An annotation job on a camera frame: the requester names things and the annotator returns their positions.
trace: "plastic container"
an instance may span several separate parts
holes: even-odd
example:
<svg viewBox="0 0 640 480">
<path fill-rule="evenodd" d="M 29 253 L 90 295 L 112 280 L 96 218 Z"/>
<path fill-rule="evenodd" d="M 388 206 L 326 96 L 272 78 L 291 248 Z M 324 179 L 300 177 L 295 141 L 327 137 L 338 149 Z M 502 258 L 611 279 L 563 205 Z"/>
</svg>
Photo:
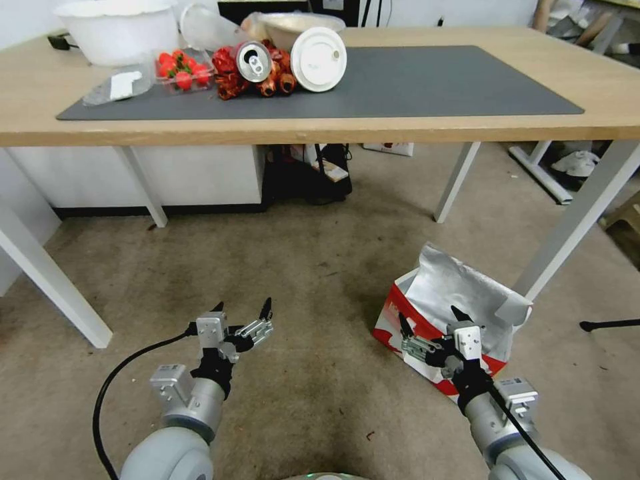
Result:
<svg viewBox="0 0 640 480">
<path fill-rule="evenodd" d="M 90 0 L 54 10 L 94 65 L 121 67 L 143 61 L 153 50 L 179 46 L 170 0 Z"/>
<path fill-rule="evenodd" d="M 133 73 L 134 78 L 129 82 L 129 88 L 125 85 L 125 88 L 117 88 L 116 83 L 122 74 Z M 128 65 L 122 67 L 102 82 L 100 85 L 91 89 L 88 94 L 82 97 L 82 102 L 88 107 L 94 107 L 96 105 L 103 105 L 114 101 L 124 100 L 131 97 L 142 95 L 151 89 L 155 83 L 155 73 L 151 62 L 146 61 L 138 63 L 136 65 Z"/>
<path fill-rule="evenodd" d="M 215 69 L 213 68 L 213 63 L 211 62 L 211 57 L 209 56 L 208 52 L 196 49 L 182 49 L 181 51 L 184 52 L 184 55 L 195 60 L 196 64 L 204 65 L 205 69 L 200 70 L 198 73 L 194 73 L 190 71 L 191 69 L 186 68 L 188 62 L 185 61 L 184 57 L 182 58 L 182 60 L 176 61 L 176 56 L 172 55 L 172 52 L 156 51 L 155 58 L 153 60 L 156 83 L 160 83 L 161 85 L 166 86 L 167 89 L 172 93 L 188 93 L 191 91 L 206 90 L 212 88 L 213 72 Z M 172 77 L 163 75 L 162 65 L 159 61 L 159 58 L 163 53 L 171 55 L 174 62 L 176 63 L 176 68 L 173 69 L 174 75 Z M 178 72 L 180 71 L 187 73 L 188 76 L 178 76 Z"/>
<path fill-rule="evenodd" d="M 220 16 L 218 5 L 188 4 L 180 14 L 180 32 L 190 47 L 216 51 L 253 40 L 234 22 Z"/>
<path fill-rule="evenodd" d="M 276 48 L 287 51 L 291 51 L 298 36 L 310 28 L 324 27 L 334 32 L 346 28 L 344 20 L 318 13 L 265 13 L 260 15 L 259 21 Z"/>
</svg>

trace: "white sneaker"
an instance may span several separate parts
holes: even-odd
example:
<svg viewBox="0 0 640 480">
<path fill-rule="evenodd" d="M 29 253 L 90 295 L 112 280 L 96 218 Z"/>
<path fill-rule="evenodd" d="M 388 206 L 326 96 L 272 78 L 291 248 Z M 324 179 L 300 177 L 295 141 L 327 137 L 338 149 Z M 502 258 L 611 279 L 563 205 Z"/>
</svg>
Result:
<svg viewBox="0 0 640 480">
<path fill-rule="evenodd" d="M 600 162 L 600 157 L 590 151 L 576 151 L 562 157 L 551 168 L 566 173 L 570 177 L 587 178 L 595 166 Z"/>
</svg>

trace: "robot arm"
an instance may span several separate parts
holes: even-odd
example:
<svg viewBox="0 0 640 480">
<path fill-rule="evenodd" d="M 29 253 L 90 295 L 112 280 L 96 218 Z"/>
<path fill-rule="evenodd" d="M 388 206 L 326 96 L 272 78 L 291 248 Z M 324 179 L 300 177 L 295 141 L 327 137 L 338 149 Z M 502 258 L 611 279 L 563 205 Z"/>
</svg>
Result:
<svg viewBox="0 0 640 480">
<path fill-rule="evenodd" d="M 222 304 L 196 320 L 201 346 L 198 368 L 160 365 L 151 376 L 163 403 L 163 428 L 129 454 L 121 480 L 211 480 L 209 444 L 215 438 L 222 404 L 231 390 L 231 372 L 240 353 L 252 349 L 272 332 L 271 299 L 258 320 L 228 327 Z"/>
<path fill-rule="evenodd" d="M 540 450 L 532 413 L 538 393 L 522 378 L 494 384 L 481 366 L 481 329 L 451 307 L 458 320 L 438 339 L 416 337 L 400 313 L 402 351 L 440 367 L 459 392 L 458 407 L 490 468 L 489 480 L 590 480 L 576 465 L 551 450 Z"/>
</svg>

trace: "white bowl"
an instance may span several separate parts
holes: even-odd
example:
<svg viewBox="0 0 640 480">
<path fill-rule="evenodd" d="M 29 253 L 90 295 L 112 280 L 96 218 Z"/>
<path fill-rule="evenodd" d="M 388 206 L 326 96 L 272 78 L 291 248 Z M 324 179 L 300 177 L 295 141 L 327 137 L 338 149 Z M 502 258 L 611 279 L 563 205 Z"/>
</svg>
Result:
<svg viewBox="0 0 640 480">
<path fill-rule="evenodd" d="M 178 48 L 172 0 L 91 0 L 54 10 L 94 65 L 119 67 L 153 50 Z"/>
<path fill-rule="evenodd" d="M 296 38 L 313 27 L 326 27 L 340 32 L 347 26 L 344 20 L 318 13 L 266 13 L 260 17 L 273 44 L 290 51 Z"/>
</svg>

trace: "white paper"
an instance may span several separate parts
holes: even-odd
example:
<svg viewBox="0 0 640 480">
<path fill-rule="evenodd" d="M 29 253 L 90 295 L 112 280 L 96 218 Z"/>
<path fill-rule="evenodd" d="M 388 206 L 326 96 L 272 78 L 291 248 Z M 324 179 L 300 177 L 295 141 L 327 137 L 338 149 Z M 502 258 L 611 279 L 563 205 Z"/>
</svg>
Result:
<svg viewBox="0 0 640 480">
<path fill-rule="evenodd" d="M 111 77 L 111 100 L 120 100 L 133 96 L 133 82 L 140 80 L 139 71 L 118 73 Z"/>
</svg>

